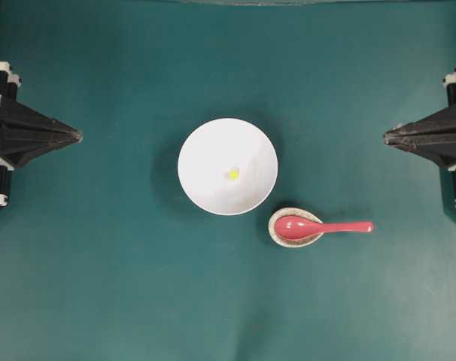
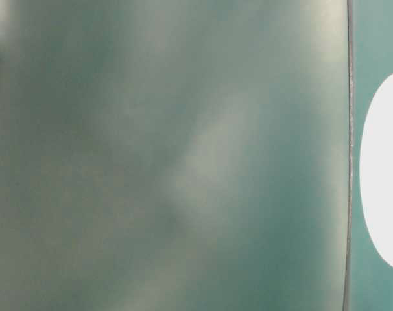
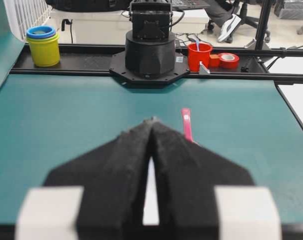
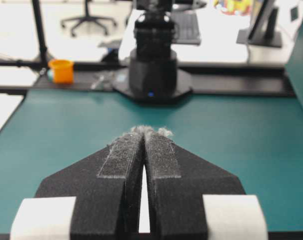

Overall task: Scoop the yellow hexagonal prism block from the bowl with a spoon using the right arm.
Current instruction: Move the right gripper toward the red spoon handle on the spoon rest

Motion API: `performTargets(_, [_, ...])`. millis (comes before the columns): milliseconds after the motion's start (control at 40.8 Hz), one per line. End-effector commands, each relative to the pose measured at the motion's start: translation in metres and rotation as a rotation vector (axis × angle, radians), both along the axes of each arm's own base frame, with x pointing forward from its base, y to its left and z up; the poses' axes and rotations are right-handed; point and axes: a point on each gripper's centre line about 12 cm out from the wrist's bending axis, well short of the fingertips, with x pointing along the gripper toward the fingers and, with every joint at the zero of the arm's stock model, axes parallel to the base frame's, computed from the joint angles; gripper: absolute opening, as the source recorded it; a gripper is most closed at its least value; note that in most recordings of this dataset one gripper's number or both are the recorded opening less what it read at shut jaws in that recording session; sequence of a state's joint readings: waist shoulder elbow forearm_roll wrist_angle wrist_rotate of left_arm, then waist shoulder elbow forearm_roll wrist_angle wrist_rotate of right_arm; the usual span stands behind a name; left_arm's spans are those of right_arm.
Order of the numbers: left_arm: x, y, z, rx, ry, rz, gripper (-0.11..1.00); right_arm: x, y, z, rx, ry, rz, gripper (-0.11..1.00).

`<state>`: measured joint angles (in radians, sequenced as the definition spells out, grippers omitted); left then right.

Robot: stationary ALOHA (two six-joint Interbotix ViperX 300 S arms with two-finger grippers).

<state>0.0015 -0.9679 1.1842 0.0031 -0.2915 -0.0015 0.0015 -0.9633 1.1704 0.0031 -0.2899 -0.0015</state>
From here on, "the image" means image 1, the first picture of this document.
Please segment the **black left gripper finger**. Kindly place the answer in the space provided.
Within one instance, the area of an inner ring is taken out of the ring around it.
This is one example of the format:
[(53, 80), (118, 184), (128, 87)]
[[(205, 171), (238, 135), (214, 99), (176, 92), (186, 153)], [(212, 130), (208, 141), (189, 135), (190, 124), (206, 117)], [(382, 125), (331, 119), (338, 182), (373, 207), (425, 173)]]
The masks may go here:
[(74, 139), (82, 138), (78, 130), (2, 95), (0, 95), (0, 120), (17, 129), (57, 132), (70, 135)]
[(46, 153), (82, 142), (81, 137), (49, 139), (3, 139), (0, 141), (0, 158), (13, 168), (22, 168), (33, 159)]

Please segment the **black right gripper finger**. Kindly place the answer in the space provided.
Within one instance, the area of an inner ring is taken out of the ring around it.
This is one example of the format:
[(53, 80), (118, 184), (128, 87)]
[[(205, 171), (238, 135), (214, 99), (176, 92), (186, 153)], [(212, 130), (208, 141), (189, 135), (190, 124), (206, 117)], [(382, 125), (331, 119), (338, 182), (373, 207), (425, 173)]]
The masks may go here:
[(393, 128), (384, 134), (384, 138), (449, 133), (456, 133), (456, 103), (422, 120)]
[(390, 147), (428, 159), (440, 168), (456, 169), (456, 135), (386, 135), (384, 142)]

